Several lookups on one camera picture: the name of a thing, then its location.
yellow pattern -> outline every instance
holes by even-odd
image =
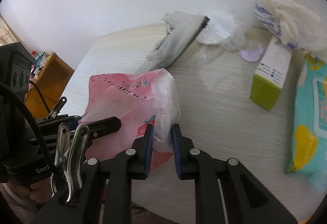
[[[294,167],[302,169],[312,159],[318,145],[318,137],[309,131],[305,125],[295,130],[295,158]]]
[[[313,71],[318,70],[324,64],[323,61],[312,58],[310,54],[306,54],[305,59],[307,60],[310,69]]]

hand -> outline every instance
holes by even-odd
[[[37,203],[45,203],[52,197],[50,178],[30,185],[30,198]]]
[[[37,203],[47,202],[52,197],[50,178],[33,183],[30,188],[17,185],[11,181],[7,182],[7,186],[19,197],[29,198]]]

label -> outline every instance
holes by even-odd
[[[147,129],[147,125],[148,124],[154,125],[155,121],[156,121],[155,115],[153,115],[148,121],[145,121],[145,124],[137,129],[137,137],[143,136],[145,134],[145,130]]]
[[[36,171],[37,173],[41,173],[41,172],[47,171],[47,170],[49,170],[49,169],[50,169],[49,165],[46,165],[46,166],[43,167],[43,168],[37,168],[35,171]]]
[[[314,98],[314,132],[327,139],[327,82],[312,80]]]
[[[282,89],[291,58],[292,49],[273,37],[255,73]]]

pink plastic bag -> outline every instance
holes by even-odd
[[[151,168],[165,163],[173,154],[170,129],[180,118],[174,78],[165,69],[144,74],[100,74],[89,80],[89,103],[81,123],[116,116],[122,127],[116,133],[93,140],[86,158],[106,160],[130,148],[153,124]]]

black cable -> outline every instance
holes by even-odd
[[[56,168],[56,166],[55,166],[55,164],[54,164],[54,162],[53,162],[53,160],[52,160],[52,158],[50,156],[50,152],[48,150],[48,147],[46,146],[46,143],[44,141],[41,130],[40,130],[39,126],[37,125],[33,115],[31,114],[31,112],[28,110],[28,108],[24,104],[24,102],[14,92],[12,92],[9,87],[7,87],[2,82],[0,82],[0,93],[5,98],[7,98],[10,102],[12,102],[19,109],[19,111],[23,114],[26,121],[31,126],[35,137],[39,141],[40,148],[42,150],[43,156],[45,158],[45,161],[50,166],[51,172],[56,176],[59,175],[58,169]]]
[[[39,95],[40,95],[40,97],[42,99],[42,102],[43,102],[43,104],[44,104],[47,112],[50,114],[51,110],[49,109],[48,105],[46,104],[45,99],[44,99],[44,97],[43,97],[40,89],[38,88],[38,86],[33,81],[31,81],[31,80],[29,81],[29,83],[35,87],[36,91],[39,93]]]

